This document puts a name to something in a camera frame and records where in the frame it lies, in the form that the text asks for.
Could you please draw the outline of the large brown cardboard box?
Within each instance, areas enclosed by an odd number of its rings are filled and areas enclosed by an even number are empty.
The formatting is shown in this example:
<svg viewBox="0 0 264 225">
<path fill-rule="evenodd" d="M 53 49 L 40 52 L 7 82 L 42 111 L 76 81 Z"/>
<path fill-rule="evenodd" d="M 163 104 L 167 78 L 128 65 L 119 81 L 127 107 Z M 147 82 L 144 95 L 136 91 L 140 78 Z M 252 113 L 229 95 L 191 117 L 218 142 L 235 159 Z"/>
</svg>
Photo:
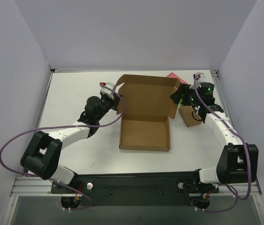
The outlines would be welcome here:
<svg viewBox="0 0 264 225">
<path fill-rule="evenodd" d="M 123 102 L 117 107 L 122 114 L 119 148 L 167 152 L 170 149 L 169 119 L 174 119 L 178 104 L 170 95 L 180 86 L 178 79 L 122 75 L 116 86 Z"/>
</svg>

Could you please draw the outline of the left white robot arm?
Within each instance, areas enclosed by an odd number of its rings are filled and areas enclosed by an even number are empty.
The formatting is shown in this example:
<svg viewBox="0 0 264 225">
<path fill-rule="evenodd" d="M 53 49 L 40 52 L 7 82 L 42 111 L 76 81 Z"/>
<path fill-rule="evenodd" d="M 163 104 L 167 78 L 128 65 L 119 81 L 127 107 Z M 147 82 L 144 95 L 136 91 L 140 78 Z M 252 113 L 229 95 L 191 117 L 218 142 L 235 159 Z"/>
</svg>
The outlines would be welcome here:
<svg viewBox="0 0 264 225">
<path fill-rule="evenodd" d="M 35 132 L 20 160 L 20 165 L 43 180 L 60 182 L 68 193 L 76 191 L 78 181 L 75 179 L 75 173 L 59 164 L 61 151 L 79 140 L 92 137 L 102 127 L 100 120 L 109 110 L 116 111 L 122 100 L 122 96 L 117 93 L 101 93 L 100 97 L 89 97 L 85 110 L 74 124 L 49 133 Z"/>
</svg>

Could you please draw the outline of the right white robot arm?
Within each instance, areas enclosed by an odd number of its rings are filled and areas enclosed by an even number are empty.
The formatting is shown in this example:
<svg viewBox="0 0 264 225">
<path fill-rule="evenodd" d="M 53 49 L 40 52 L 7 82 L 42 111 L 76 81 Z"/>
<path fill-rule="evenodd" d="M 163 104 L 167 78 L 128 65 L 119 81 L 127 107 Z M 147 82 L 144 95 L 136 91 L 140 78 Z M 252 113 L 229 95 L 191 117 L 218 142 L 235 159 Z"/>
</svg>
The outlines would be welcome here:
<svg viewBox="0 0 264 225">
<path fill-rule="evenodd" d="M 215 103 L 214 84 L 180 84 L 170 96 L 174 103 L 191 106 L 218 139 L 223 151 L 214 168 L 199 171 L 202 183 L 253 183 L 257 179 L 258 148 L 239 137 L 222 107 Z"/>
</svg>

